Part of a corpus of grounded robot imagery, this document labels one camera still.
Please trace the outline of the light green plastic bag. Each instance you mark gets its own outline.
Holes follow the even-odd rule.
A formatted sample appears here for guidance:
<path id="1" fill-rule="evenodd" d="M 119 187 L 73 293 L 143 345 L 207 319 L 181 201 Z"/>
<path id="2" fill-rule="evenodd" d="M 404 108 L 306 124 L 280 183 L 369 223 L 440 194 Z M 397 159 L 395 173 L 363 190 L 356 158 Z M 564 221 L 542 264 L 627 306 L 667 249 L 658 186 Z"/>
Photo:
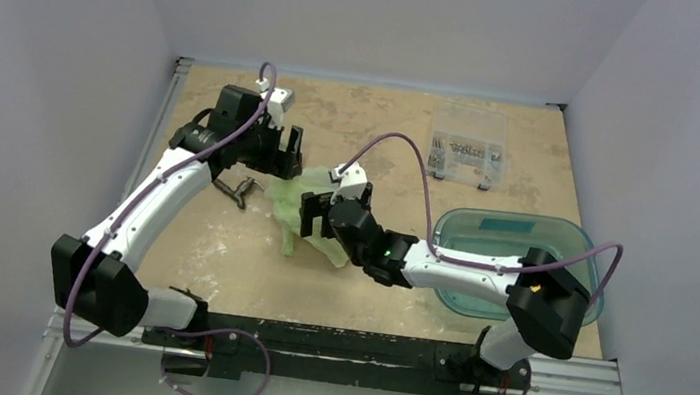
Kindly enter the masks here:
<path id="1" fill-rule="evenodd" d="M 281 254 L 293 257 L 298 245 L 311 245 L 322 253 L 333 267 L 345 267 L 349 258 L 336 239 L 323 237 L 317 196 L 333 192 L 333 182 L 326 166 L 305 167 L 302 174 L 290 180 L 274 178 L 265 190 L 272 202 L 272 215 L 281 228 Z"/>

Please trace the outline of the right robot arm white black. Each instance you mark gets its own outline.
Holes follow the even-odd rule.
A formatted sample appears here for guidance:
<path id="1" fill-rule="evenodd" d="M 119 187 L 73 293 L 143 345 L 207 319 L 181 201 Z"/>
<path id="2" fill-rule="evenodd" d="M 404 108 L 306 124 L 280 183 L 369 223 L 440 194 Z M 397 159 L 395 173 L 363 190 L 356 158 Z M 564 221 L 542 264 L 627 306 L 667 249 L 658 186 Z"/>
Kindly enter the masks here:
<path id="1" fill-rule="evenodd" d="M 358 199 L 326 192 L 305 192 L 300 199 L 300 236 L 319 226 L 377 283 L 451 290 L 505 307 L 507 320 L 483 332 L 468 356 L 478 381 L 491 382 L 534 354 L 562 360 L 574 355 L 591 296 L 549 252 L 531 247 L 522 256 L 486 257 L 432 247 L 383 228 Z"/>

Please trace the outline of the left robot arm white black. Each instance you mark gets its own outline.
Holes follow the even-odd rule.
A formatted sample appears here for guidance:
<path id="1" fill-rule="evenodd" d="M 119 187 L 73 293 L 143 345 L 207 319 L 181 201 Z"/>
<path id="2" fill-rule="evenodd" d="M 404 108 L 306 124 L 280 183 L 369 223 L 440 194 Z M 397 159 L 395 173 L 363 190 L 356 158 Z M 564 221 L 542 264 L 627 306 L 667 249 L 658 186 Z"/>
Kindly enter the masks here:
<path id="1" fill-rule="evenodd" d="M 302 128 L 292 126 L 281 140 L 294 100 L 289 89 L 225 85 L 214 107 L 174 133 L 152 172 L 111 215 L 78 238 L 55 241 L 56 304 L 115 336 L 145 326 L 168 328 L 185 348 L 202 343 L 206 301 L 180 288 L 145 288 L 135 272 L 168 223 L 224 170 L 243 164 L 278 179 L 301 174 Z"/>

